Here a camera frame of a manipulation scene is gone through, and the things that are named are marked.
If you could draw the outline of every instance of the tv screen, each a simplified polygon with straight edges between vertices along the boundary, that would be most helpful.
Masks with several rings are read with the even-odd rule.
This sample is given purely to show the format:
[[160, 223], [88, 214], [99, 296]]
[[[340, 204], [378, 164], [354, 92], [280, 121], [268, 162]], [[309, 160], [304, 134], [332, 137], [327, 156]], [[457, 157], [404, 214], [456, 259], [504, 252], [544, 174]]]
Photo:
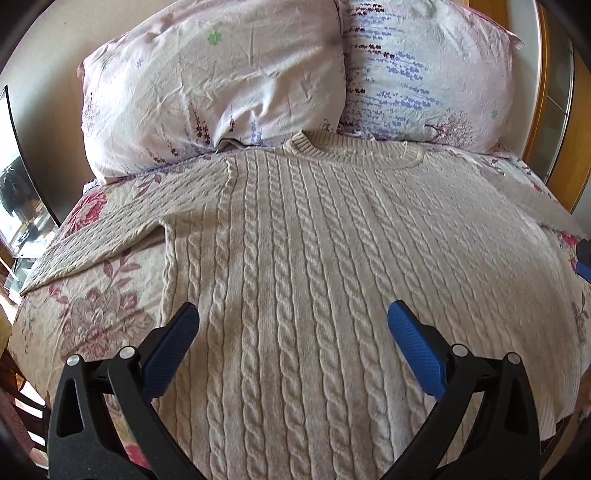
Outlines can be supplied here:
[[56, 230], [22, 160], [5, 88], [0, 93], [0, 241], [14, 257], [37, 258]]

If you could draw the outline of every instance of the pillowcase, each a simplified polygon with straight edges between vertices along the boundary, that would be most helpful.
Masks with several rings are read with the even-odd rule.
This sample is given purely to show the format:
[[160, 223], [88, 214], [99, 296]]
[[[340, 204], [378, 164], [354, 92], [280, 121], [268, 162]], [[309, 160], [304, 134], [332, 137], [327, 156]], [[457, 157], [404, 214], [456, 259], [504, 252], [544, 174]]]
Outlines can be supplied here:
[[342, 0], [341, 7], [340, 132], [490, 152], [507, 129], [519, 38], [446, 0]]
[[102, 184], [217, 149], [334, 131], [345, 68], [333, 0], [181, 0], [79, 67]]

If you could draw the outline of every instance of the cable knit sweater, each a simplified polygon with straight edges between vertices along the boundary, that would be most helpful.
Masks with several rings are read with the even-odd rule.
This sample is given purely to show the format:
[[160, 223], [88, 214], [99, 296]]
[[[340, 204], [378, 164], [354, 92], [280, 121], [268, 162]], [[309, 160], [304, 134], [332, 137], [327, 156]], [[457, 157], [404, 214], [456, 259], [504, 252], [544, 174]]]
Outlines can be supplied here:
[[477, 355], [518, 352], [543, 436], [573, 407], [581, 346], [565, 267], [538, 224], [581, 232], [506, 181], [417, 144], [299, 133], [198, 162], [52, 245], [26, 289], [164, 226], [162, 322], [190, 300], [202, 323], [158, 411], [198, 468], [379, 478], [433, 405], [388, 332], [397, 299]]

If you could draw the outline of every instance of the cushion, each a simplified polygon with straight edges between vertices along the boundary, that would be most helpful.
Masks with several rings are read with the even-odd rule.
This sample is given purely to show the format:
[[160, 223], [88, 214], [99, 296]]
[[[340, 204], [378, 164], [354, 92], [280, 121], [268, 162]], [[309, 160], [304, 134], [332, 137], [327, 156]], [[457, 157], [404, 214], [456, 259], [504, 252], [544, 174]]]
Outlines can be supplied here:
[[341, 7], [342, 133], [490, 152], [507, 129], [516, 36], [446, 0], [341, 0]]
[[79, 76], [86, 154], [103, 184], [222, 139], [272, 146], [334, 131], [345, 104], [333, 0], [181, 0], [98, 48]]

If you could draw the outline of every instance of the sweater neckline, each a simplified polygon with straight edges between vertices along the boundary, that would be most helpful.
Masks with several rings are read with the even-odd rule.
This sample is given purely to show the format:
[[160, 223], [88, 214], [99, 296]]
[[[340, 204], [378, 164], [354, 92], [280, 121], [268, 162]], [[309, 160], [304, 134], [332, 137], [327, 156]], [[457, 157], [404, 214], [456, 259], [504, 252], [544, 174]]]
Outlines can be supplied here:
[[294, 154], [314, 160], [371, 166], [380, 170], [413, 168], [424, 157], [424, 149], [418, 143], [361, 140], [322, 130], [299, 131], [284, 146]]

